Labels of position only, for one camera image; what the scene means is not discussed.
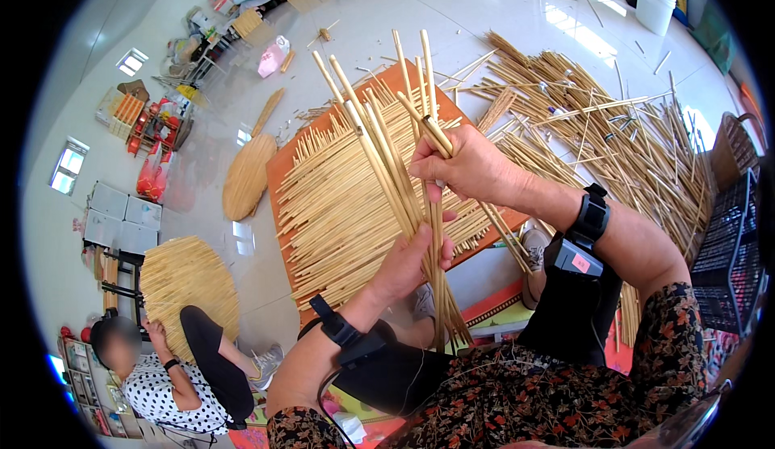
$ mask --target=pink label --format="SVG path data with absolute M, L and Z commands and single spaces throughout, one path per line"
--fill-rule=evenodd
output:
M 589 262 L 578 254 L 574 256 L 574 260 L 571 261 L 570 264 L 576 266 L 576 268 L 584 274 L 589 271 Z

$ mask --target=woman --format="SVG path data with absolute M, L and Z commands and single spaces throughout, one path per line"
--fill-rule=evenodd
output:
M 100 363 L 121 379 L 121 391 L 144 419 L 173 430 L 227 434 L 244 429 L 253 412 L 250 387 L 264 390 L 284 354 L 279 345 L 248 358 L 223 336 L 223 328 L 204 311 L 187 306 L 180 324 L 197 365 L 179 361 L 164 326 L 142 320 L 156 353 L 138 361 L 140 329 L 125 317 L 98 321 L 91 342 Z
M 423 138 L 409 167 L 431 201 L 441 197 L 432 181 L 443 180 L 463 199 L 506 205 L 558 231 L 576 222 L 586 192 L 520 169 L 470 125 L 444 133 L 452 159 Z M 545 286 L 531 290 L 540 303 L 517 340 L 454 357 L 398 337 L 371 365 L 339 375 L 335 385 L 350 395 L 408 416 L 380 447 L 622 446 L 705 394 L 702 328 L 683 256 L 654 222 L 606 202 L 610 217 L 594 247 L 605 263 L 599 281 L 548 271 Z M 412 241 L 396 241 L 339 314 L 360 332 L 371 330 L 383 309 L 418 285 L 430 243 L 427 226 Z M 535 251 L 531 268 L 541 261 Z M 603 352 L 622 280 L 638 289 L 643 305 L 629 377 L 606 368 Z M 267 398 L 272 447 L 344 447 L 316 400 L 339 369 L 340 351 L 318 325 L 288 353 Z

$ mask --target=hand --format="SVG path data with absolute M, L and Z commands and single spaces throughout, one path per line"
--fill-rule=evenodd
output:
M 433 180 L 443 180 L 460 200 L 474 198 L 509 205 L 509 199 L 522 189 L 528 173 L 509 161 L 471 125 L 442 131 L 452 143 L 454 156 L 445 160 L 436 146 L 423 137 L 409 166 L 412 176 L 429 181 L 427 188 L 431 202 L 441 200 L 441 189 Z
M 455 217 L 454 212 L 443 214 L 444 221 L 454 220 Z M 369 286 L 386 305 L 405 298 L 422 282 L 422 256 L 428 251 L 432 239 L 431 227 L 421 223 L 412 241 L 400 235 L 393 243 Z M 452 240 L 445 235 L 439 261 L 442 269 L 451 267 L 453 250 Z
M 169 350 L 167 347 L 167 331 L 164 329 L 164 325 L 160 321 L 150 322 L 147 317 L 144 317 L 140 324 L 148 331 L 150 342 L 156 351 Z

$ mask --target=polka dot shirt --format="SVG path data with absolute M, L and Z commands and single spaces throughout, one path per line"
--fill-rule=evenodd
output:
M 199 369 L 186 361 L 180 361 L 180 366 L 201 400 L 201 407 L 196 410 L 178 410 L 172 400 L 172 380 L 155 353 L 140 358 L 121 390 L 132 408 L 156 425 L 199 434 L 227 434 L 226 422 L 232 418 L 218 403 Z

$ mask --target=black wrist sensor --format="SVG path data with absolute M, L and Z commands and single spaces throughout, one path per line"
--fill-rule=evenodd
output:
M 363 333 L 347 323 L 347 320 L 341 314 L 331 309 L 329 304 L 319 294 L 309 300 L 309 306 L 320 316 L 323 324 L 321 327 L 323 333 L 338 346 L 342 348 L 348 347 L 363 336 Z
M 576 222 L 566 234 L 557 232 L 544 249 L 543 263 L 548 271 L 559 270 L 595 280 L 603 273 L 603 263 L 592 254 L 592 247 L 605 232 L 611 208 L 606 190 L 597 183 L 585 188 L 586 195 Z

